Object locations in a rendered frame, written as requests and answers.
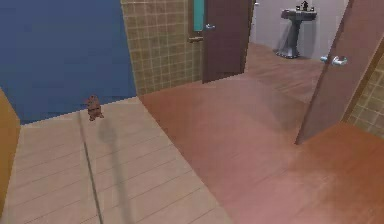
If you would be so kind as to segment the dark brown room door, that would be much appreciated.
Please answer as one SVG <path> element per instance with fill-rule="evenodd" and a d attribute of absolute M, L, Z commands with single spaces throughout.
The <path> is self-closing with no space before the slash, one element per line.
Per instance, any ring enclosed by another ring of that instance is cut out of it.
<path fill-rule="evenodd" d="M 244 72 L 255 0 L 205 0 L 202 82 Z M 215 25 L 205 30 L 206 24 Z"/>

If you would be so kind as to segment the grey pedestal sink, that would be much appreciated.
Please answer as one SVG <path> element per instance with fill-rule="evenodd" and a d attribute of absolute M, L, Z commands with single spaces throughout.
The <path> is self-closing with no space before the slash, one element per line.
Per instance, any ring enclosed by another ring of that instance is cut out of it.
<path fill-rule="evenodd" d="M 283 19 L 291 21 L 286 41 L 282 48 L 276 51 L 280 57 L 295 59 L 300 56 L 297 49 L 300 26 L 303 21 L 313 21 L 316 19 L 315 11 L 300 11 L 296 9 L 284 9 L 281 13 Z"/>

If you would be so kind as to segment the orange cupboard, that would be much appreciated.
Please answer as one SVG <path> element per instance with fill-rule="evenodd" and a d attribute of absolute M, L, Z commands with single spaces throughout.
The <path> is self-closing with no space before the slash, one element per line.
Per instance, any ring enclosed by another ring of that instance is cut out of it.
<path fill-rule="evenodd" d="M 0 216 L 2 215 L 20 133 L 20 119 L 0 88 Z"/>

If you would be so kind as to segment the brown teddy bear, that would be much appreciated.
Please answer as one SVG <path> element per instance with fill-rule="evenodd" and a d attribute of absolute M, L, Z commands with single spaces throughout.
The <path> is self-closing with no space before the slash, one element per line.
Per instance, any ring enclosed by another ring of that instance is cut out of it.
<path fill-rule="evenodd" d="M 101 105 L 96 95 L 91 95 L 86 101 L 89 120 L 94 121 L 97 117 L 103 118 L 104 115 L 101 111 Z"/>

